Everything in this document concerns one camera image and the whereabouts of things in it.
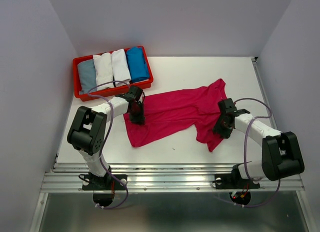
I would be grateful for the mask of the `pink t-shirt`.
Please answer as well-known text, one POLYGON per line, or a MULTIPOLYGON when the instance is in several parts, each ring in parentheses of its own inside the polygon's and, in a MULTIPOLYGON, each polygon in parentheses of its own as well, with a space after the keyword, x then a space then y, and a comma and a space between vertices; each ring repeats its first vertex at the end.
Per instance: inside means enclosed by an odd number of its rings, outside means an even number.
POLYGON ((132 123, 128 114, 123 116, 131 146, 142 147, 195 126, 196 140, 212 152, 223 140, 213 127, 221 114, 218 102, 227 97, 225 86, 218 79, 209 86, 146 96, 143 125, 132 123))

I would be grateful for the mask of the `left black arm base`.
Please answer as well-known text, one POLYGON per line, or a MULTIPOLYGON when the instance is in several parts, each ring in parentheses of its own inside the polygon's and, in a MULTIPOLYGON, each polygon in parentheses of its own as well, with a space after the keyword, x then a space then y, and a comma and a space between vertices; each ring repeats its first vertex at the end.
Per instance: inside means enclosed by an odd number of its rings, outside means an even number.
POLYGON ((82 181, 84 191, 125 191, 124 186, 108 174, 98 177, 89 172, 80 174, 78 178, 82 181))

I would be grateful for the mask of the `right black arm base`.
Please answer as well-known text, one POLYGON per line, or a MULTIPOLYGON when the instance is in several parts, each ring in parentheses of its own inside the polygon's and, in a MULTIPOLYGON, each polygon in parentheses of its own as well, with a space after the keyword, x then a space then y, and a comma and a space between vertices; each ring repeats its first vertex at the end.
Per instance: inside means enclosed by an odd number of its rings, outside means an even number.
POLYGON ((260 184, 249 179, 243 179, 239 171, 239 165, 234 165, 230 173, 214 175, 211 186, 215 189, 259 189, 260 184))

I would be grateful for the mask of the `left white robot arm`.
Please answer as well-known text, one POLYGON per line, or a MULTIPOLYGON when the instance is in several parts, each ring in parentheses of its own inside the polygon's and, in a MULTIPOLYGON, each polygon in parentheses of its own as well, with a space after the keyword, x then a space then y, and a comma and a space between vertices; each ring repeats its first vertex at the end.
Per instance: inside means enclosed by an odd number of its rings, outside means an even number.
POLYGON ((67 142, 84 158, 94 183, 101 189, 111 184, 110 166, 102 155, 106 139, 111 131, 113 119, 128 113, 133 124, 145 123, 144 91, 130 86, 128 92, 115 95, 111 100, 95 106, 80 106, 72 121, 67 142))

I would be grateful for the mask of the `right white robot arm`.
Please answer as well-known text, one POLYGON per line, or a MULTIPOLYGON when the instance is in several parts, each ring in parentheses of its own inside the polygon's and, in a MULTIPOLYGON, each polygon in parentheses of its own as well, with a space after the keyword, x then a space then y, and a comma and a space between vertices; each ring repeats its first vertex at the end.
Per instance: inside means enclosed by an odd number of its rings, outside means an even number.
POLYGON ((298 138, 293 132, 281 132, 261 122, 261 116, 253 116, 246 109, 238 109, 231 99, 219 101, 220 116, 213 132, 228 139, 233 130, 244 133, 243 163, 232 168, 230 181, 241 187, 248 180, 258 181, 267 178, 280 180, 305 171, 305 164, 298 138), (248 139, 261 147, 261 159, 248 161, 248 139))

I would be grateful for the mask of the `blue rolled t-shirt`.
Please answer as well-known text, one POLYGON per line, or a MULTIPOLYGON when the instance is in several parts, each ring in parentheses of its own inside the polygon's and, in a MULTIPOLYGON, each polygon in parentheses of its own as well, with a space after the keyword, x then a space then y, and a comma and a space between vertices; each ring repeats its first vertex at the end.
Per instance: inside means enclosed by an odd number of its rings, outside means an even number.
POLYGON ((133 83, 150 78, 142 48, 133 47, 126 51, 127 64, 133 83))

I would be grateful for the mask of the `white textured rolled t-shirt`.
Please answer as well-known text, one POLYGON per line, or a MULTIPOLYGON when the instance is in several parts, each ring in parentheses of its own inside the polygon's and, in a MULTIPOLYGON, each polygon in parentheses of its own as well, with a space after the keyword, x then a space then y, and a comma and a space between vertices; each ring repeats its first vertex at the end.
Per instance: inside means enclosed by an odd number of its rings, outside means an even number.
POLYGON ((96 85, 98 85, 97 90, 114 88, 111 54, 93 55, 93 62, 96 72, 96 85))

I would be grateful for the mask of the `grey rolled t-shirt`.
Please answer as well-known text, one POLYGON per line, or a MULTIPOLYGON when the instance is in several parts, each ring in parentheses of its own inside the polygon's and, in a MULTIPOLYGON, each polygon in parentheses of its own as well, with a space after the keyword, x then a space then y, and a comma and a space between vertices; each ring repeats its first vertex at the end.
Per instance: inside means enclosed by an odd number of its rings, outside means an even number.
POLYGON ((85 60, 77 65, 80 80, 80 94, 86 94, 88 90, 97 85, 96 70, 93 59, 85 60))

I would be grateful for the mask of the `aluminium mounting rail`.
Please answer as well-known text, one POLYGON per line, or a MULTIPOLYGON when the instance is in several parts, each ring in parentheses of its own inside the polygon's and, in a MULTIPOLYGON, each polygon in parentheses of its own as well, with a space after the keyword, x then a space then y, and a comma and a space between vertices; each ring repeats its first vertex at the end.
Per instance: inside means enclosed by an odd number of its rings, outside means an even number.
MULTIPOLYGON (((114 175, 127 175, 129 193, 217 192, 211 185, 215 175, 230 172, 232 164, 114 163, 111 169, 114 175)), ((87 171, 83 163, 57 163, 44 175, 40 190, 43 193, 83 192, 78 175, 87 171)))

